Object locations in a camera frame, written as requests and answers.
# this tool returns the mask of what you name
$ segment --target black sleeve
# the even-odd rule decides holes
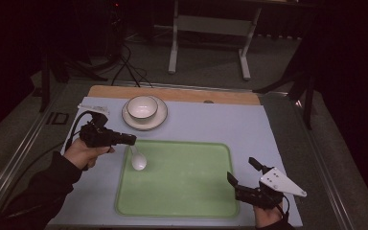
[[[44,229],[73,191],[73,184],[80,180],[81,173],[59,152],[54,152],[50,167],[35,174],[28,188],[0,215],[0,230]]]
[[[282,218],[281,220],[270,224],[263,228],[256,228],[256,230],[294,230],[295,228],[288,223],[286,218]]]

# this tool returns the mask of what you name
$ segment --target green tray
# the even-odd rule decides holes
[[[115,208],[123,216],[233,218],[239,211],[230,150],[221,143],[136,142],[148,164],[135,171],[126,148]]]

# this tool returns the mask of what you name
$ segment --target bowl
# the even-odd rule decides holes
[[[157,112],[157,101],[148,96],[138,96],[127,103],[127,112],[137,122],[149,122]]]

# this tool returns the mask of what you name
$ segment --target saucer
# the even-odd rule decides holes
[[[124,121],[129,126],[134,127],[139,130],[150,130],[152,128],[160,126],[166,120],[167,112],[168,112],[166,104],[157,97],[154,97],[154,96],[150,96],[150,97],[156,100],[158,108],[157,108],[157,112],[155,116],[153,117],[153,119],[151,119],[151,121],[149,121],[146,124],[139,124],[138,122],[136,122],[127,112],[128,102],[125,103],[124,108],[122,109],[122,117],[124,118]]]

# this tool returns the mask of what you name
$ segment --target person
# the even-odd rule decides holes
[[[51,165],[35,174],[26,190],[0,214],[0,230],[44,229],[80,180],[82,169],[94,167],[99,156],[114,151],[112,147],[89,148],[80,138],[63,155],[55,151]],[[257,229],[293,229],[276,208],[254,207],[254,211]]]

